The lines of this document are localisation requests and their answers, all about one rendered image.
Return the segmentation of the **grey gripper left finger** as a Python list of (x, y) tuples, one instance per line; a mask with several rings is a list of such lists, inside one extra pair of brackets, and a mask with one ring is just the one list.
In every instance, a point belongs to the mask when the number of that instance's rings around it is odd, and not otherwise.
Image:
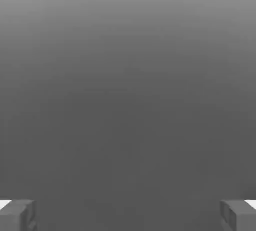
[(36, 201), (5, 200), (0, 207), (0, 231), (38, 231)]

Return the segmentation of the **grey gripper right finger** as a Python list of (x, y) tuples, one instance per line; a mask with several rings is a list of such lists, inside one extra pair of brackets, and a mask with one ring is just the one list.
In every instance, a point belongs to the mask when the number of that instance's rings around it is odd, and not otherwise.
[(223, 231), (256, 231), (256, 199), (221, 200)]

